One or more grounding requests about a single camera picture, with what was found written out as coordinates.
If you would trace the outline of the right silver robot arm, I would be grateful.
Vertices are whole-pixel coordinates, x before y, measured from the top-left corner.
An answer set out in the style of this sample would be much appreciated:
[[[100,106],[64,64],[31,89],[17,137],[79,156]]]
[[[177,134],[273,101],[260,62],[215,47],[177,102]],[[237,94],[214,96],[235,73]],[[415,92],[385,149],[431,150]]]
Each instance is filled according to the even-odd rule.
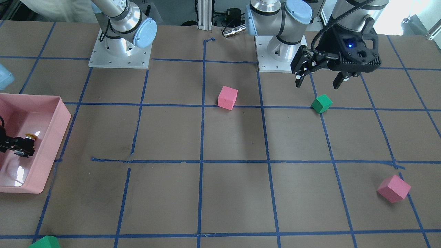
[[[142,104],[157,26],[128,0],[87,0],[98,23],[4,21],[2,94],[60,96],[79,105]]]

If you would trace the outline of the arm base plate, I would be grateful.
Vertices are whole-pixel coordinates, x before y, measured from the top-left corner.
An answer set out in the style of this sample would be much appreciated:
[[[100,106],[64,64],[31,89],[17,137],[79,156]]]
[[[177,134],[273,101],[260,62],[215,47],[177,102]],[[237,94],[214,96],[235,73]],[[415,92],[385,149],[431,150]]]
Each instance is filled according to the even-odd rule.
[[[305,36],[295,45],[284,44],[276,36],[255,36],[260,72],[291,73],[291,62],[301,45],[307,45]]]
[[[100,30],[95,41],[88,66],[106,69],[148,69],[152,44],[146,48],[136,47],[123,38],[100,41]]]

